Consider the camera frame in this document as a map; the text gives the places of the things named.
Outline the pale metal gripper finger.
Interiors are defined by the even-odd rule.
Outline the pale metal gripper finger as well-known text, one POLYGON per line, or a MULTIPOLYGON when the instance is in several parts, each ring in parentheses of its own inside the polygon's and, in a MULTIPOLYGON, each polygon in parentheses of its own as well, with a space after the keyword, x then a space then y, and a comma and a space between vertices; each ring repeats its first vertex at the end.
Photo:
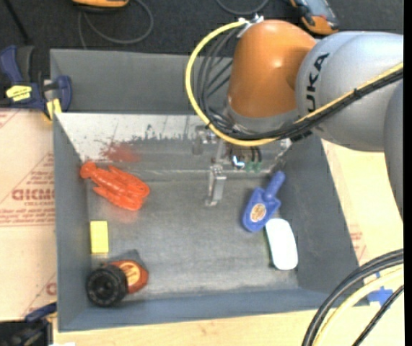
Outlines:
POLYGON ((215 189, 215 176, 216 176, 216 167, 210 166, 208 174, 208 195, 205 200, 205 204, 208 207, 211 207, 215 204, 214 199, 214 189, 215 189))
POLYGON ((226 181, 227 176, 223 173, 222 168, 218 167, 215 175, 215 203, 219 203, 222 200, 226 181))

